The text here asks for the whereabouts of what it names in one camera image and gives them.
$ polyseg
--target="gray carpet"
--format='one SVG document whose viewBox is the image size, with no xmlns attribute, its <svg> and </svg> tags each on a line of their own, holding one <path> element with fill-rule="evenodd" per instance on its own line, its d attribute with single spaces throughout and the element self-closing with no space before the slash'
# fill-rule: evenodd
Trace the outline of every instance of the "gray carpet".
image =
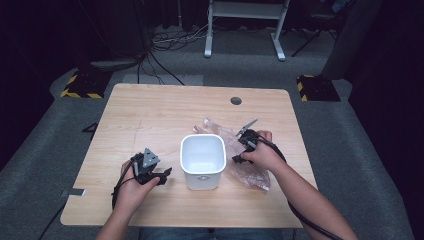
<svg viewBox="0 0 424 240">
<path fill-rule="evenodd" d="M 285 62 L 278 61 L 269 30 L 220 32 L 214 37 L 210 59 L 203 57 L 204 39 L 154 55 L 178 76 L 197 76 L 194 82 L 187 80 L 187 85 L 286 89 L 318 187 L 359 238 L 413 239 L 402 198 L 347 101 L 351 85 L 334 81 L 341 102 L 302 102 L 299 97 L 296 77 L 319 74 L 334 41 L 322 34 L 292 58 L 290 54 L 305 41 L 303 34 L 289 32 L 280 39 Z M 150 60 L 158 75 L 168 74 Z M 147 62 L 143 67 L 152 73 Z M 38 238 L 65 203 L 60 195 L 72 188 L 84 160 L 91 135 L 82 129 L 99 122 L 115 84 L 137 78 L 137 67 L 115 72 L 105 99 L 61 98 L 74 71 L 52 84 L 54 103 L 0 173 L 0 239 Z M 99 229 L 64 226 L 57 217 L 43 239 L 94 239 Z M 291 239 L 290 230 L 283 232 Z M 138 229 L 130 228 L 127 239 L 137 238 Z M 296 239 L 309 238 L 299 230 Z"/>
</svg>

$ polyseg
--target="white container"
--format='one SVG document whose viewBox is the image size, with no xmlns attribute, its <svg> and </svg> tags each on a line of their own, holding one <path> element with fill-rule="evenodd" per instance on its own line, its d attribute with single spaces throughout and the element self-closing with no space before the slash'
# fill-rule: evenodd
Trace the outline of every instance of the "white container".
<svg viewBox="0 0 424 240">
<path fill-rule="evenodd" d="M 181 141 L 180 163 L 189 189 L 215 189 L 227 164 L 224 141 L 215 134 L 188 135 Z"/>
</svg>

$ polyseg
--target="yellow and black tape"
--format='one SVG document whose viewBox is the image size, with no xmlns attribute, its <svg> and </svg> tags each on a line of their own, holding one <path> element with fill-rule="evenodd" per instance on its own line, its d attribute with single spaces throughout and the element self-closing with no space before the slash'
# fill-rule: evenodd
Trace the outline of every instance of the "yellow and black tape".
<svg viewBox="0 0 424 240">
<path fill-rule="evenodd" d="M 97 79 L 88 79 L 75 72 L 60 94 L 61 97 L 104 98 L 104 91 L 109 84 L 112 73 L 102 73 Z"/>
<path fill-rule="evenodd" d="M 302 102 L 340 101 L 331 80 L 324 79 L 321 76 L 301 75 L 297 77 L 296 82 Z"/>
</svg>

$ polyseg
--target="clear plastic bag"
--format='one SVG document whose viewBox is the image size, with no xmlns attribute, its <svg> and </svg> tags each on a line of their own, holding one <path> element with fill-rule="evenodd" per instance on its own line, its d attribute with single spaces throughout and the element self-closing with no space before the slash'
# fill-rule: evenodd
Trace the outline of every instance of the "clear plastic bag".
<svg viewBox="0 0 424 240">
<path fill-rule="evenodd" d="M 233 157 L 242 153 L 245 148 L 238 141 L 236 132 L 231 129 L 222 127 L 210 119 L 205 119 L 204 128 L 194 126 L 194 131 L 200 133 L 212 133 L 220 136 L 225 143 L 225 151 L 227 157 L 227 169 L 237 180 L 242 182 L 248 188 L 259 187 L 268 191 L 270 187 L 270 178 L 267 170 L 257 167 L 250 163 L 235 163 Z"/>
</svg>

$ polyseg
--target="hazard stripe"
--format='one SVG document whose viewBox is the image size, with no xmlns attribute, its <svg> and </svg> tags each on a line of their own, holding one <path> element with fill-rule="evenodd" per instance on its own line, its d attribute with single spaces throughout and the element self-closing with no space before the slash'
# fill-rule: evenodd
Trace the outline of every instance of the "hazard stripe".
<svg viewBox="0 0 424 240">
<path fill-rule="evenodd" d="M 297 84 L 297 89 L 299 89 L 299 92 L 300 92 L 300 91 L 302 91 L 302 89 L 303 89 L 302 82 L 299 82 L 299 83 Z"/>
<path fill-rule="evenodd" d="M 90 98 L 103 98 L 97 93 L 87 93 L 87 96 L 89 96 Z"/>
<path fill-rule="evenodd" d="M 68 94 L 66 96 L 67 97 L 81 98 L 81 96 L 78 93 L 70 93 L 70 92 L 68 92 Z"/>
<path fill-rule="evenodd" d="M 68 94 L 68 89 L 66 88 L 65 90 L 62 91 L 62 93 L 60 94 L 61 97 L 65 97 Z"/>
<path fill-rule="evenodd" d="M 77 75 L 72 76 L 71 79 L 69 79 L 69 82 L 68 82 L 67 85 L 73 83 L 75 81 L 75 79 L 77 79 Z"/>
</svg>

